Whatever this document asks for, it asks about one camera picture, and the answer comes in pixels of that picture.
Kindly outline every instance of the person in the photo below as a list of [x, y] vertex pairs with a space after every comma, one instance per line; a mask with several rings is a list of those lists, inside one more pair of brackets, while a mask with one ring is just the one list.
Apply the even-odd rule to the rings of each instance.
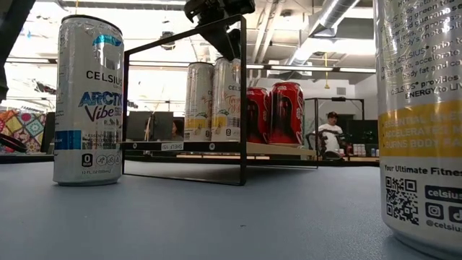
[[[337, 119], [339, 119], [339, 115], [335, 112], [330, 112], [327, 114], [327, 123], [324, 125], [319, 126], [318, 131], [322, 130], [329, 130], [335, 131], [337, 134], [343, 134], [340, 126], [337, 126]], [[335, 134], [330, 132], [323, 132], [323, 136], [327, 137], [326, 140], [326, 151], [334, 151], [338, 152], [340, 149], [339, 141]]]
[[172, 141], [183, 141], [184, 123], [181, 120], [174, 120], [172, 125]]

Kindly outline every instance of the can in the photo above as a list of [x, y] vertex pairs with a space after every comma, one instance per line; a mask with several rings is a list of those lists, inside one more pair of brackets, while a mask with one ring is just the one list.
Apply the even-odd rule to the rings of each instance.
[[240, 60], [219, 58], [214, 66], [212, 141], [240, 141]]
[[59, 29], [53, 181], [88, 186], [122, 174], [123, 39], [115, 25], [70, 15]]
[[303, 92], [295, 82], [273, 85], [271, 96], [270, 144], [300, 146], [303, 144]]
[[462, 259], [460, 2], [374, 8], [382, 218], [439, 259]]
[[212, 82], [214, 66], [194, 62], [188, 66], [185, 141], [206, 142], [212, 137]]
[[269, 95], [263, 87], [247, 89], [247, 142], [268, 143]]

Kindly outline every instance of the celsius can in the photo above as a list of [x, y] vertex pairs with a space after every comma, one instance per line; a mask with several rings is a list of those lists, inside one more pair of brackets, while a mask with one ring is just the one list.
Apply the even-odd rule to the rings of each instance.
[[404, 243], [460, 260], [461, 1], [375, 0], [374, 10], [383, 221]]
[[185, 141], [210, 141], [212, 127], [212, 82], [214, 66], [194, 62], [188, 66]]
[[273, 85], [271, 96], [270, 144], [300, 146], [303, 144], [303, 92], [298, 83]]
[[269, 95], [262, 87], [247, 89], [247, 142], [268, 143]]
[[53, 180], [115, 183], [122, 174], [122, 32], [104, 20], [64, 17], [59, 29]]
[[212, 141], [240, 141], [240, 60], [217, 59], [214, 67]]

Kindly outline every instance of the man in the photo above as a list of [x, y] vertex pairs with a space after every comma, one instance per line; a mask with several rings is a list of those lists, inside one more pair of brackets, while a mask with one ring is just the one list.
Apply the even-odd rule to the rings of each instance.
[[[340, 126], [337, 126], [337, 119], [339, 116], [335, 112], [330, 112], [327, 114], [327, 123], [325, 123], [322, 126], [319, 126], [318, 131], [322, 130], [329, 130], [329, 131], [334, 131], [337, 134], [342, 134], [343, 131], [341, 130]], [[327, 137], [326, 140], [326, 151], [337, 151], [340, 149], [339, 141], [337, 140], [337, 137], [335, 134], [330, 133], [330, 132], [323, 132], [323, 136]]]

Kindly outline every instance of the yellow stripe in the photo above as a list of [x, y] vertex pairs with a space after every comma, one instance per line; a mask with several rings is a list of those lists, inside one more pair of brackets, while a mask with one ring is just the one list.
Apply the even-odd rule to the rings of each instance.
[[462, 157], [462, 100], [384, 113], [379, 135], [382, 156]]

